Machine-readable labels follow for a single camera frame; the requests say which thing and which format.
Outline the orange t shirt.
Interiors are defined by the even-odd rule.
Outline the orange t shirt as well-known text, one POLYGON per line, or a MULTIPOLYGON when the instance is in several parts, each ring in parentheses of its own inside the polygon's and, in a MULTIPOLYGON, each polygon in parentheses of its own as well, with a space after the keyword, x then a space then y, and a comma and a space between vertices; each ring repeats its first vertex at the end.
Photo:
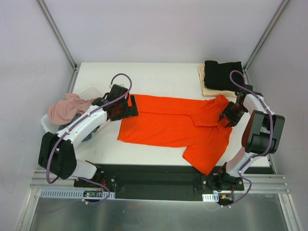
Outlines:
POLYGON ((208 175, 224 155, 232 128, 219 116, 229 100, 219 95, 211 100, 135 95, 138 116, 121 122, 118 140, 151 146, 184 147, 182 157, 208 175))

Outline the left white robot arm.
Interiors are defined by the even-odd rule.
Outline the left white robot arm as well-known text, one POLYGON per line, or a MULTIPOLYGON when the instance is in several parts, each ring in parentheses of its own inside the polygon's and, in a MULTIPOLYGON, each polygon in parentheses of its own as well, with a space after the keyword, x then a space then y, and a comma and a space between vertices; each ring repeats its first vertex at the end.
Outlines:
POLYGON ((113 85, 110 92, 91 101, 90 106, 79 117, 56 133, 46 132, 41 141, 38 165, 46 169, 48 182, 53 183, 50 174, 63 180, 69 177, 85 179, 91 187, 101 184, 98 167, 89 161, 78 160, 75 149, 105 122, 118 121, 138 116, 135 96, 120 85, 113 85))

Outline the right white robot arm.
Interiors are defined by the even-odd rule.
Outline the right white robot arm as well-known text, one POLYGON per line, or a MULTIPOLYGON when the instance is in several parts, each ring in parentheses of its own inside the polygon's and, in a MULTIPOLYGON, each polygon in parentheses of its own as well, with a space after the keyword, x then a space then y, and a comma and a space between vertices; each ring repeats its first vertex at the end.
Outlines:
POLYGON ((263 95, 253 91, 251 85, 244 85, 235 93, 236 102, 229 102, 219 116, 226 119, 225 127, 236 126, 244 113, 250 115, 242 135, 242 147, 235 157, 226 162, 218 171, 217 186, 222 190, 239 183, 244 173, 256 160, 277 151, 285 118, 270 110, 263 95))

